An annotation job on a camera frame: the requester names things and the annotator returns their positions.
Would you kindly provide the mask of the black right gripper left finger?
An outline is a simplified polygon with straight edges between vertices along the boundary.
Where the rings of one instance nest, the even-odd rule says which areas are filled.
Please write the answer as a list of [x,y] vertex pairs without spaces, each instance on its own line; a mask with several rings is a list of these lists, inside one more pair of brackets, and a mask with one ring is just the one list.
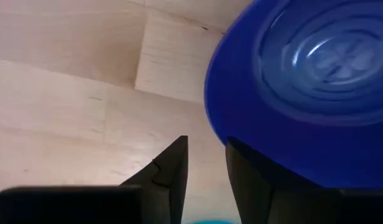
[[120,184],[141,188],[141,222],[180,224],[188,179],[188,137],[179,136],[148,165]]

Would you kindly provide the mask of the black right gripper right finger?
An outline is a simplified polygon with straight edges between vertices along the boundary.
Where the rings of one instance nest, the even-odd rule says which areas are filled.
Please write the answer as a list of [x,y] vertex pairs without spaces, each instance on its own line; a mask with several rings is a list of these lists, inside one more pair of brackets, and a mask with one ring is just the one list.
[[225,158],[242,223],[336,223],[342,195],[280,165],[235,137]]

